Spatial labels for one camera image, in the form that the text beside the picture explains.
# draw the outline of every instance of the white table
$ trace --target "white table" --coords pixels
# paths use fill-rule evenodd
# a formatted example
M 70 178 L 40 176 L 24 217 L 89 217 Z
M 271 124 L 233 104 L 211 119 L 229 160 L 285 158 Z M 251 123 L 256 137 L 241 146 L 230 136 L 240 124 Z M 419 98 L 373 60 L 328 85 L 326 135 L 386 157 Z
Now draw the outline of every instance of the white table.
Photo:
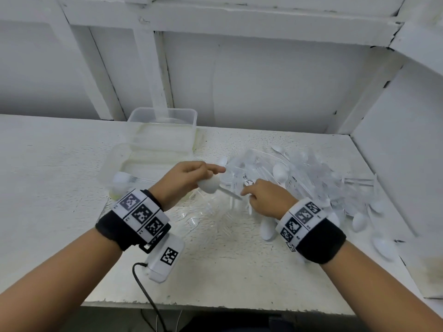
M 94 226 L 108 200 L 95 177 L 107 152 L 122 142 L 124 130 L 124 122 L 0 116 L 0 292 Z M 203 140 L 195 155 L 207 161 L 233 150 L 269 149 L 278 143 L 287 150 L 312 147 L 337 172 L 371 175 L 346 135 L 228 128 L 204 128 L 200 133 Z M 387 204 L 385 217 L 378 222 L 393 239 L 410 237 L 395 207 L 388 200 Z M 386 262 L 374 251 L 370 230 L 355 234 L 349 224 L 344 230 L 354 244 L 419 295 L 400 258 Z M 195 244 L 198 231 L 187 236 L 185 251 L 163 284 L 139 272 L 153 300 L 175 308 L 352 314 L 319 266 L 297 262 L 283 240 L 263 241 L 253 222 L 240 222 L 235 233 L 235 240 L 215 240 L 205 250 Z M 145 257 L 136 247 L 128 249 L 85 305 L 146 306 L 131 274 L 133 263 Z M 427 302 L 440 310 L 439 303 Z

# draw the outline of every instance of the floor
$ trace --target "floor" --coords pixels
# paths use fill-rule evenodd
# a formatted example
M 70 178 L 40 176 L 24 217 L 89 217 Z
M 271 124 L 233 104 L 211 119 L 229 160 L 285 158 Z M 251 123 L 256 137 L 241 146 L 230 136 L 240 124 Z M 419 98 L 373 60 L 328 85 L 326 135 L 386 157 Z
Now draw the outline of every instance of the floor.
M 167 329 L 176 331 L 180 311 L 162 310 Z M 155 327 L 156 314 L 144 309 L 145 317 Z M 199 311 L 184 310 L 180 316 L 178 331 Z M 294 322 L 297 332 L 366 332 L 366 326 L 355 316 L 326 315 L 317 312 L 284 312 L 283 316 Z M 141 317 L 141 310 L 135 308 L 81 307 L 61 332 L 146 332 L 152 331 Z

